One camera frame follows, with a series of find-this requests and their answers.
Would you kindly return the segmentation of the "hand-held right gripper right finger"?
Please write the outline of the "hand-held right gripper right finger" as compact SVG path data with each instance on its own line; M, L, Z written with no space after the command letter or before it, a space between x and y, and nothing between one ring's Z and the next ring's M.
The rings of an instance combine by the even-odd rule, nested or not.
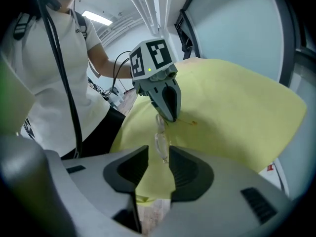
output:
M284 192L234 160L172 146L169 168L171 209L153 237L266 237L291 209Z

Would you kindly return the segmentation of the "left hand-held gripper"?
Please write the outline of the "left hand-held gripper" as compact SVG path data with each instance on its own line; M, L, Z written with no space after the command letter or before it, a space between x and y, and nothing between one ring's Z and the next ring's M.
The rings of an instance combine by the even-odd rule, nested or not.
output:
M181 90L175 81L175 57L165 39L140 42L130 53L131 73L136 93L149 95L157 112L167 121L176 121L181 109ZM170 106L165 93L170 83Z

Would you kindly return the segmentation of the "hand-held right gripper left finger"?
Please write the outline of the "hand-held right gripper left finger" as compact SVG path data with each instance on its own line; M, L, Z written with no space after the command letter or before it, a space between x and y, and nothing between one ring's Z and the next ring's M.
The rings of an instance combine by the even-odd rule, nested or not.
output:
M57 193L77 234L140 234L135 189L148 167L148 147L61 160L46 152Z

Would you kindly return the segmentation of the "clear-framed eyeglasses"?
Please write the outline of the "clear-framed eyeglasses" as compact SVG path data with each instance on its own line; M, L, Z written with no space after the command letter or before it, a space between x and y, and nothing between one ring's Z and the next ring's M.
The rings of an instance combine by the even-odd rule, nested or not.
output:
M169 123L160 114L156 114L155 121L157 124L157 132L154 135L155 149L163 163L168 163L169 147L172 145L172 140L176 142L176 138L180 137L184 130L176 126L168 128Z

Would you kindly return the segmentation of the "person's left forearm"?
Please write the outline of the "person's left forearm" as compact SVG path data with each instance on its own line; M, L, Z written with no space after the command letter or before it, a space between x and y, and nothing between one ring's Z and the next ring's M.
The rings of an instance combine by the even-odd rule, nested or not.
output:
M113 78L117 74L121 63L109 59L100 43L92 47L87 52L87 54L90 62L92 63L98 74L109 78ZM117 78L132 79L129 64L126 63L122 65L121 69L118 72Z

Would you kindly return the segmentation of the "person's black trousers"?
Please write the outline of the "person's black trousers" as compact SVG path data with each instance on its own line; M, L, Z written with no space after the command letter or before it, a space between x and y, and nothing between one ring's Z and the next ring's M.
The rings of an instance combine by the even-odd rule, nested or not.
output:
M82 151L80 158L98 156L110 152L111 146L121 128L125 115L107 102L95 105L93 116L88 118L87 127L82 128ZM74 125L68 121L63 128L65 138L57 148L61 159L72 159L76 152Z

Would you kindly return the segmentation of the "green tablecloth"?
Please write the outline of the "green tablecloth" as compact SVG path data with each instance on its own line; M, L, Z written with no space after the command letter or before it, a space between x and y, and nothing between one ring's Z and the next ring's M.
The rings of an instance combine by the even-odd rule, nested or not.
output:
M176 64L181 110L165 124L171 146L236 160L260 172L293 139L307 112L291 89L218 59L190 58ZM115 138L111 152L147 145L149 165L135 192L138 203L168 199L174 178L155 148L157 112L138 96Z

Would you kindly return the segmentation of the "ceiling light panel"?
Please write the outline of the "ceiling light panel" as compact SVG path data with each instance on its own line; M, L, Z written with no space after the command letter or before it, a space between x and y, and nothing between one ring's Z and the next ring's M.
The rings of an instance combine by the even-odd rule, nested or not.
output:
M92 21L98 22L98 23L106 25L106 26L109 26L113 23L111 20L106 19L98 14L95 14L95 13L87 11L87 10L82 14L82 16L85 16L86 18L88 18Z

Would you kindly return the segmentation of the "person's white t-shirt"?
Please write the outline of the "person's white t-shirt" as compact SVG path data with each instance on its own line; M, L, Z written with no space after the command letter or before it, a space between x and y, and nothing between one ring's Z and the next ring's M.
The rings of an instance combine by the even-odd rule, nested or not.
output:
M71 13L53 10L49 14L56 27L65 71L79 117L82 156L101 154L102 145L94 138L96 128L110 109L104 98L88 84L88 52L100 40L89 19L81 33ZM12 21L4 35L1 50L23 84L34 94L35 103L28 120L35 141L45 150L63 157L76 147L76 137L68 97L42 20L33 21L24 36L13 36L17 22Z

